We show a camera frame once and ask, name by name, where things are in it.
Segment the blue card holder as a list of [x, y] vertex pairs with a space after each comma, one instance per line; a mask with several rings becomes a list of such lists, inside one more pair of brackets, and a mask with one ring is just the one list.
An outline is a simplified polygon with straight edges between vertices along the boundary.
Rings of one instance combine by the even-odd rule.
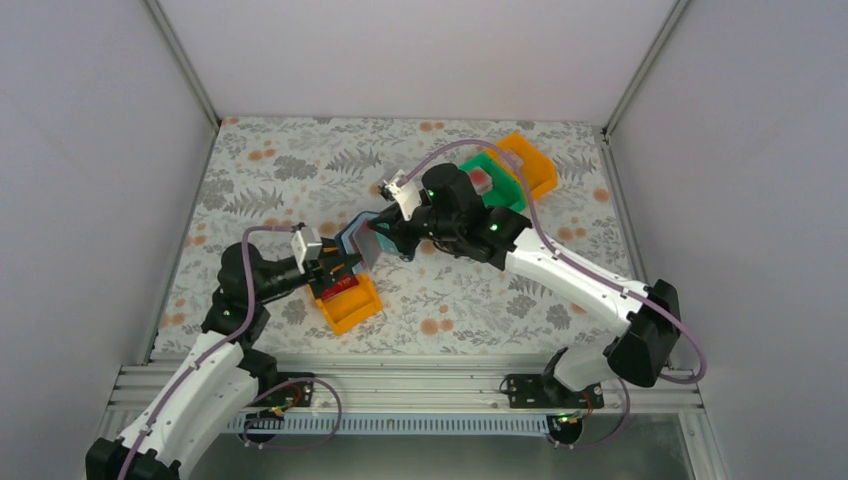
[[414, 255], [400, 255], [397, 249], [383, 249], [378, 235], [372, 231], [367, 221], [379, 215], [387, 215], [387, 211], [377, 213], [363, 211], [354, 217], [335, 235], [334, 241], [344, 254], [360, 254], [362, 263], [353, 270], [354, 274], [365, 273], [376, 266], [382, 255], [395, 256], [410, 261]]

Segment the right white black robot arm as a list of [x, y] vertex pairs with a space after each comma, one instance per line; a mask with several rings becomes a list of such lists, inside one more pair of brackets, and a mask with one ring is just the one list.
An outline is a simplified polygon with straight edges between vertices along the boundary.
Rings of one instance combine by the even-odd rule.
[[553, 390], [577, 392], [619, 378], [649, 388], [680, 337], [674, 287], [622, 279], [568, 253], [538, 225], [507, 207], [486, 206], [469, 175], [444, 163], [428, 169], [417, 186], [398, 171], [379, 187], [389, 201], [368, 225], [411, 261], [429, 240], [449, 255], [488, 264], [550, 289], [601, 320], [608, 344], [564, 347], [542, 378]]

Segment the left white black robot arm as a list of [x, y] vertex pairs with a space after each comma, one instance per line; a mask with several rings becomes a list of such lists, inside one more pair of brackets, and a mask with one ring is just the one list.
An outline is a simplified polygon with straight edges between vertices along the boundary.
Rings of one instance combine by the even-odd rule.
[[361, 261], [330, 239], [296, 241], [294, 255], [267, 260], [249, 242], [221, 255], [219, 285], [187, 357], [142, 413], [85, 456], [88, 479], [186, 479], [224, 427], [278, 378], [276, 359], [254, 345], [267, 304], [310, 286], [334, 287]]

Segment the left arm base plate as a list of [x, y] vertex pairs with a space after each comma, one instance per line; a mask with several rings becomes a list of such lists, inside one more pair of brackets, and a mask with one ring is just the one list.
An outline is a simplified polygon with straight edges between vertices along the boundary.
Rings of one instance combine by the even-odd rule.
[[250, 407], [282, 408], [310, 407], [314, 393], [314, 374], [311, 372], [279, 372], [271, 384], [272, 392], [254, 400]]

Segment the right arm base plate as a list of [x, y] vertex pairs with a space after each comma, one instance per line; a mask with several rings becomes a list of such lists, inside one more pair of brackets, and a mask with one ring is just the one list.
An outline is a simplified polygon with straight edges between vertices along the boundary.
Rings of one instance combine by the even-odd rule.
[[510, 374], [503, 378], [498, 391], [507, 397], [512, 409], [588, 409], [605, 406], [603, 389], [593, 384], [571, 391], [541, 374]]

